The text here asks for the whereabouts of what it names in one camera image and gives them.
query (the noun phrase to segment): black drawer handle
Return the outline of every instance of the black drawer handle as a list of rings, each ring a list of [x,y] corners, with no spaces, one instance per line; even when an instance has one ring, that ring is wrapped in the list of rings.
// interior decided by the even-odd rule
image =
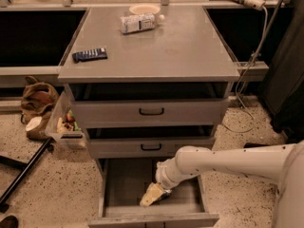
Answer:
[[[139,112],[142,116],[160,116],[164,113],[164,108],[162,107],[158,111],[155,109],[139,109]]]
[[[141,144],[141,150],[142,151],[158,151],[162,149],[162,144],[160,143],[159,145],[156,146],[151,146],[151,147],[145,147],[144,144]]]

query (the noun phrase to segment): black shoe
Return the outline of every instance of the black shoe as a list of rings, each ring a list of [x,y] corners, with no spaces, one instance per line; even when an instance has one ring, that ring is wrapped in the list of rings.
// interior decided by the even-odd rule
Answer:
[[[18,228],[18,219],[14,216],[6,217],[0,222],[0,228]]]

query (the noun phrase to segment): bag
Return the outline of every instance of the bag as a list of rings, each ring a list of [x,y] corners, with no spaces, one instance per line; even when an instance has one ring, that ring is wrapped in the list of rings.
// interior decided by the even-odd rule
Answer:
[[[44,140],[51,111],[56,106],[59,94],[48,83],[40,83],[32,76],[26,77],[26,86],[21,100],[21,122],[26,124],[27,137],[32,140]]]

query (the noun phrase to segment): gray tabletop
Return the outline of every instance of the gray tabletop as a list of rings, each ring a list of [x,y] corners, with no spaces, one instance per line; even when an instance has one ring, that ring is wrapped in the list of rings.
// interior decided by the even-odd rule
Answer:
[[[128,7],[91,8],[59,74],[62,83],[233,82],[239,74],[201,6],[161,7],[155,29],[123,35]],[[106,48],[108,59],[78,63],[71,53]]]

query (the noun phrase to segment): gray cabinet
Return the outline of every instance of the gray cabinet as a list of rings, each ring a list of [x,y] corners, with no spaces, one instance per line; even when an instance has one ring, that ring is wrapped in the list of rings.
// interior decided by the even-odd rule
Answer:
[[[157,28],[122,35],[117,21],[128,7],[90,9],[70,53],[105,47],[108,59],[75,64],[69,54],[59,75],[103,175],[90,227],[207,227],[219,218],[205,207],[200,178],[139,206],[158,160],[185,145],[212,146],[239,77],[202,7],[161,13]]]

